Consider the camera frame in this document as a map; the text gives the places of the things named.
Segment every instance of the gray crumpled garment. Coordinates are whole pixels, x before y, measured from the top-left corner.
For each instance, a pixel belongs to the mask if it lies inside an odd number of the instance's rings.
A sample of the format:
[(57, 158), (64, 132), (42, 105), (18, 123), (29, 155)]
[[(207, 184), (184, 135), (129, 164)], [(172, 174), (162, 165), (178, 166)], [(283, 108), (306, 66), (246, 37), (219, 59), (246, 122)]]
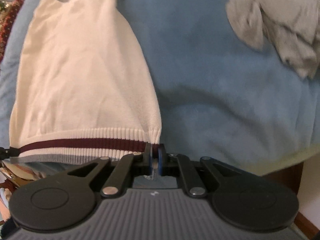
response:
[(226, 12), (236, 35), (262, 49), (263, 34), (283, 63), (313, 78), (320, 63), (320, 0), (229, 0)]

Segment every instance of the cream sweater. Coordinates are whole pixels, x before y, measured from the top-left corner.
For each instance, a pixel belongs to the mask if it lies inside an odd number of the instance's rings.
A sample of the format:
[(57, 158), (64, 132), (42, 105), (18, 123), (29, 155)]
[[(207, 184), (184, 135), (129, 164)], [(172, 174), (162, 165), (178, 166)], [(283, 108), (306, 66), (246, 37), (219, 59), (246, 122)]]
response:
[(160, 132), (149, 70), (116, 0), (41, 0), (10, 119), (15, 162), (118, 159)]

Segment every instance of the white logo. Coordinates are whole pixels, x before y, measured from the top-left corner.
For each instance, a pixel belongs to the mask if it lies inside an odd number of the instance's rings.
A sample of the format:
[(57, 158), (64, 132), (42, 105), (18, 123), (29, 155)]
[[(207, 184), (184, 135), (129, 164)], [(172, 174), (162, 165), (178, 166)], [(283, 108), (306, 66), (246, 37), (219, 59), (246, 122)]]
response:
[(150, 195), (151, 195), (151, 196), (157, 196), (157, 195), (159, 195), (159, 192), (154, 191), (154, 192), (151, 192)]

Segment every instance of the blue bed sheet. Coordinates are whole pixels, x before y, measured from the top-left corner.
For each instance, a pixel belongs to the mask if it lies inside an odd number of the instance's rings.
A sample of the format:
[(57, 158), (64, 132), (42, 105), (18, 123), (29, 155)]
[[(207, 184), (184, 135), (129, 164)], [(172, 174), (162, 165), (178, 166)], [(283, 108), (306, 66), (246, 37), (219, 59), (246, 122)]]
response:
[[(142, 47), (159, 101), (168, 152), (207, 155), (264, 174), (316, 153), (319, 76), (301, 80), (265, 42), (242, 43), (228, 22), (227, 0), (118, 0)], [(26, 0), (0, 73), (0, 146), (8, 126), (24, 37), (39, 0)]]

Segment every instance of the maroon stripe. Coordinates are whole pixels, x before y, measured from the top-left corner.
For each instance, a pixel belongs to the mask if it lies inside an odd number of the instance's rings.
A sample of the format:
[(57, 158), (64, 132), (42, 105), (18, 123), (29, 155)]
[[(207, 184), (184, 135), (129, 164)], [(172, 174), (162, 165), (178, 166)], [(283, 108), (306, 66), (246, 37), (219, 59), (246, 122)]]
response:
[[(19, 149), (20, 153), (45, 148), (93, 148), (112, 149), (120, 151), (144, 152), (146, 142), (115, 138), (81, 138), (81, 139), (56, 139), (27, 144)], [(153, 151), (158, 151), (158, 144), (153, 145)]]

